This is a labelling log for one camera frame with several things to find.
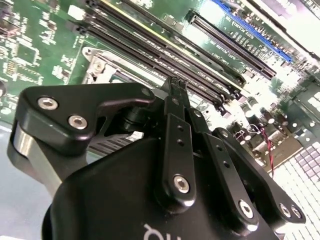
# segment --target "capacitor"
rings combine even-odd
[[[282,126],[288,126],[289,125],[289,122],[288,120],[285,118],[285,116],[283,116],[282,114],[278,114],[276,116],[276,121],[278,123],[280,123]]]
[[[233,126],[230,128],[230,132],[235,135],[235,138],[240,142],[241,145],[245,144],[246,141],[251,140],[251,135],[248,130],[237,122],[233,123]]]
[[[251,118],[254,115],[254,112],[248,105],[243,105],[241,108],[246,118]]]
[[[252,107],[252,109],[254,109],[254,110],[259,110],[259,108],[260,108],[259,103],[257,102],[257,100],[255,98],[251,98],[249,100],[249,104]]]
[[[247,117],[249,124],[255,125],[259,130],[264,126],[257,116],[253,115],[252,117]]]
[[[0,98],[6,95],[6,93],[7,93],[6,85],[3,81],[0,80]]]
[[[274,117],[267,110],[263,109],[261,111],[261,113],[262,113],[263,117],[265,118],[265,120],[267,120],[268,124],[273,124],[275,122]]]

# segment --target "dimm slot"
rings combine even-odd
[[[147,17],[148,19],[150,19],[150,21],[152,21],[153,23],[157,24],[158,26],[162,27],[164,30],[166,30],[168,33],[170,33],[172,36],[175,36],[176,38],[180,39],[182,42],[184,42],[187,46],[190,46],[192,48],[192,50],[200,55],[200,56],[205,56],[209,62],[207,62],[207,64],[210,66],[210,62],[215,63],[217,65],[219,65],[226,74],[233,76],[235,79],[239,80],[241,82],[241,86],[243,86],[246,81],[245,79],[236,71],[234,71],[231,67],[224,65],[223,63],[221,63],[219,60],[215,59],[209,52],[203,50],[200,46],[198,46],[197,44],[195,44],[194,42],[190,41],[188,38],[186,38],[185,36],[183,36],[181,33],[179,33],[178,31],[174,30],[172,27],[168,26],[165,22],[163,22],[162,20],[160,20],[159,18],[155,17],[154,15],[152,15],[151,13],[149,13],[147,10],[145,10],[144,8],[138,6],[137,4],[133,3],[130,0],[122,0],[123,4],[128,5],[129,7],[131,7],[133,10],[135,10],[136,12],[140,13],[141,15]],[[106,5],[99,1],[98,4],[99,7],[101,8],[105,8]]]
[[[171,70],[165,68],[164,66],[161,66],[158,62],[154,62],[152,59],[148,58],[148,56],[143,54],[142,52],[138,52],[136,49],[130,47],[126,43],[120,42],[114,36],[111,36],[107,31],[104,31],[103,29],[99,29],[98,27],[94,27],[88,24],[83,25],[71,21],[69,21],[67,25],[71,30],[77,32],[78,34],[91,35],[97,39],[100,39],[103,42],[108,43],[115,50],[118,50],[119,52],[123,52],[126,55],[130,56],[130,58],[132,58],[135,62],[141,63],[144,66],[150,68],[155,72],[158,72],[163,76],[176,76],[182,78],[184,81],[189,83],[187,87],[193,93],[197,94],[199,97],[203,98],[209,103],[212,103],[213,105],[224,109],[222,99],[215,93],[208,91],[201,84],[190,81],[189,79],[181,75],[174,74]]]
[[[153,46],[150,46],[148,43],[141,41],[140,39],[137,38],[137,36],[127,31],[122,26],[116,25],[114,22],[112,22],[108,18],[104,18],[100,15],[95,14],[94,16],[91,15],[87,17],[86,21],[88,21],[89,23],[95,23],[106,30],[111,30],[112,32],[116,33],[123,39],[130,39],[130,41],[134,44],[136,48],[139,48],[141,51],[148,53],[149,56],[152,56],[153,59],[162,61],[164,64],[166,64],[172,69],[177,69],[178,72],[182,73],[187,79],[193,80],[196,83],[200,83],[210,91],[216,92],[218,95],[223,96],[225,100],[232,100],[229,93],[221,90],[217,86],[214,86],[210,82],[206,81],[205,79],[197,75],[195,72],[189,70],[185,66],[182,66],[180,63],[176,62],[174,59],[167,56],[166,54],[158,51],[158,49],[154,48]]]

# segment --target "electronic component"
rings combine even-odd
[[[287,118],[285,118],[285,116],[283,116],[282,114],[278,114],[276,116],[276,121],[280,123],[282,126],[288,126],[289,124]]]
[[[241,108],[246,118],[251,118],[254,115],[254,112],[248,105],[245,104]]]
[[[20,28],[17,25],[14,25],[12,22],[0,18],[0,36],[5,38],[12,38],[18,35]]]
[[[12,14],[12,6],[4,1],[0,1],[0,19],[9,17]]]
[[[268,122],[268,124],[273,124],[275,122],[274,117],[266,109],[262,109],[261,113],[262,113],[263,117],[265,118],[265,120]]]
[[[6,93],[7,93],[6,85],[3,81],[0,80],[0,98],[6,95]]]
[[[250,139],[252,138],[252,136],[250,135],[248,130],[246,128],[240,126],[240,124],[237,122],[234,122],[232,124],[232,127],[230,127],[228,130],[233,134],[235,139],[241,145],[246,144],[246,141],[250,141]]]
[[[170,36],[172,36],[172,39],[178,40],[180,43],[184,45],[185,48],[192,50],[195,55],[202,56],[203,59],[206,59],[207,64],[210,64],[210,66],[213,68],[214,66],[219,67],[219,72],[227,79],[234,79],[238,84],[241,86],[244,86],[246,83],[246,80],[237,73],[234,69],[231,67],[222,64],[219,60],[217,60],[215,57],[213,57],[209,52],[204,50],[203,48],[199,47],[197,44],[195,44],[193,41],[189,40],[187,37],[185,37],[180,32],[174,30],[174,28],[170,27],[165,22],[161,21],[159,18],[145,10],[143,7],[140,7],[137,4],[134,4],[131,0],[122,0],[123,4],[128,5],[133,10],[135,10],[137,13],[141,14],[142,16],[146,16],[152,23],[157,24],[160,26],[163,30],[166,30]]]
[[[292,61],[292,58],[290,56],[285,54],[280,48],[273,46],[272,43],[269,40],[267,40],[264,36],[262,36],[261,33],[259,33],[257,30],[255,30],[254,27],[252,27],[250,24],[248,24],[245,20],[242,20],[239,16],[233,15],[232,10],[229,6],[225,5],[220,0],[211,0],[211,1],[216,3],[225,12],[226,15],[228,15],[232,20],[234,20],[236,23],[241,25],[241,27],[243,27],[245,30],[247,30],[250,34],[252,34],[257,39],[259,39],[264,45],[266,45],[270,50],[272,50],[278,56],[282,57],[287,62]]]
[[[226,51],[235,55],[237,58],[241,59],[248,67],[254,69],[262,76],[270,80],[276,75],[276,72],[263,61],[246,50],[239,43],[235,42],[231,37],[224,34],[217,27],[209,23],[195,11],[189,11],[187,19],[192,26],[205,33],[212,41],[214,41],[216,44],[219,44]],[[247,75],[250,77],[253,76],[250,71],[247,72]]]

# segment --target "screw hole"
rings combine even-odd
[[[176,141],[181,147],[183,147],[185,145],[184,141],[182,141],[181,139],[178,139],[178,141]]]
[[[222,147],[220,147],[219,145],[215,146],[220,152],[223,151]]]
[[[43,104],[47,107],[52,107],[54,104],[52,101],[49,101],[49,100],[44,100],[43,101]]]
[[[226,168],[228,168],[228,169],[230,168],[230,164],[227,163],[226,161],[223,162],[223,165],[224,165]]]
[[[75,119],[73,122],[75,124],[77,124],[77,125],[81,125],[82,124],[82,121],[80,119]]]

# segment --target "green circuit board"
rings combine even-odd
[[[66,21],[73,19],[69,14],[70,6],[85,9],[77,0],[6,0],[12,6],[9,20],[19,27],[19,34],[13,37],[0,38],[0,80],[7,88],[7,94],[0,99],[0,120],[12,123],[19,93],[30,86],[39,85],[69,85],[80,84],[88,69],[89,61],[82,55],[83,47],[108,49],[112,51],[106,42],[91,36],[79,36],[66,27]],[[229,66],[237,73],[246,71],[253,73],[247,77],[247,82],[252,84],[245,89],[253,96],[268,98],[270,92],[280,96],[282,91],[287,92],[296,89],[298,84],[277,84],[297,82],[308,76],[305,70],[317,72],[318,68],[300,56],[287,42],[278,36],[270,27],[252,14],[246,6],[236,1],[241,6],[241,14],[250,16],[253,25],[264,27],[264,31],[271,36],[275,44],[281,46],[293,59],[292,64],[286,64],[281,57],[274,54],[258,39],[250,35],[210,0],[144,0],[134,1],[142,8],[171,25],[178,32],[202,47],[221,63]],[[158,36],[171,41],[177,47],[179,43],[172,39],[161,27],[150,22],[146,17],[137,14],[125,3],[118,0],[105,1],[119,9],[119,12],[131,16],[142,23]],[[194,9],[204,18],[218,27],[224,33],[230,35],[252,54],[278,73],[271,81],[255,74],[243,62],[226,52],[223,48],[213,44],[202,32],[189,25],[186,15],[190,9]],[[265,86],[267,94],[257,90],[255,85]]]

